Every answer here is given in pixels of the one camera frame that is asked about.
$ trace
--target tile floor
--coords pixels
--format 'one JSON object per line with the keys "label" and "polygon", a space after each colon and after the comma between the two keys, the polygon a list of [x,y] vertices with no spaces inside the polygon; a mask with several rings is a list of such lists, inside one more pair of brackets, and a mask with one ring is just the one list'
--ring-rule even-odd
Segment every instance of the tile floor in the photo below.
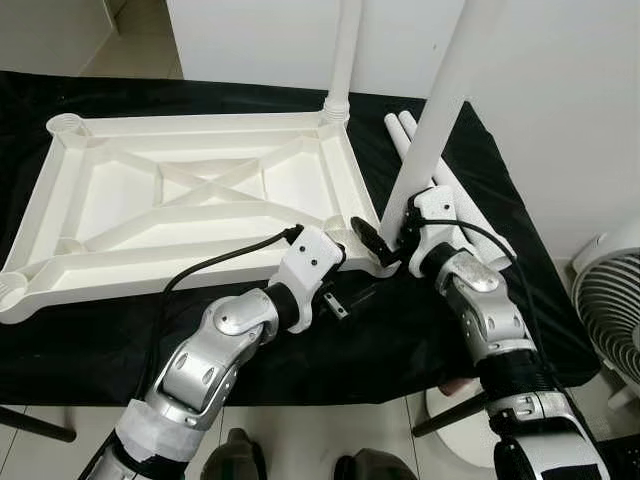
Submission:
{"label": "tile floor", "polygon": [[[116,21],[119,35],[109,39],[83,75],[182,78],[164,0],[128,0]],[[557,266],[568,285],[564,263],[558,261]],[[605,372],[571,391],[599,439],[640,431],[637,404],[616,413],[606,409],[614,383]],[[233,427],[245,428],[262,444],[274,480],[329,480],[339,456],[354,454],[363,447],[394,453],[422,480],[495,478],[493,470],[461,461],[437,435],[412,438],[411,425],[425,415],[423,398],[414,394],[382,405],[227,407],[205,436],[187,470],[187,479],[199,478],[206,458]],[[0,480],[75,478],[122,412],[122,408],[98,407],[12,408],[71,425],[78,438],[73,444],[65,444],[0,426]]]}

